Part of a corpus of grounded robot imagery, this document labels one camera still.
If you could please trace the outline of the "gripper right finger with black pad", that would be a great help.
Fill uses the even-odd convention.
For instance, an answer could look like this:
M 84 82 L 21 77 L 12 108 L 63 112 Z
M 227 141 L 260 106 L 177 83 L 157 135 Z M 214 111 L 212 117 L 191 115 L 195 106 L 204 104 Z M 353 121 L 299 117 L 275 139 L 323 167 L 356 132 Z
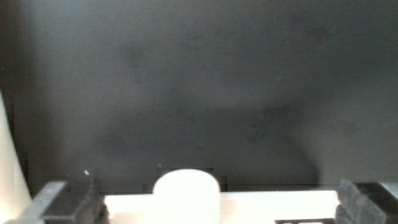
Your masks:
M 398 224 L 398 182 L 340 181 L 335 224 Z

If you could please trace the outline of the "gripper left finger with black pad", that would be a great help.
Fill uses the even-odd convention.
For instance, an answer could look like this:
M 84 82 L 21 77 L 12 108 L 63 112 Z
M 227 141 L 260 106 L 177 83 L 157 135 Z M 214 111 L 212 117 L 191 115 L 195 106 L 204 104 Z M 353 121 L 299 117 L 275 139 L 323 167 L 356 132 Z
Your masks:
M 49 181 L 29 208 L 31 216 L 44 224 L 108 224 L 97 178 L 84 174 L 79 179 Z

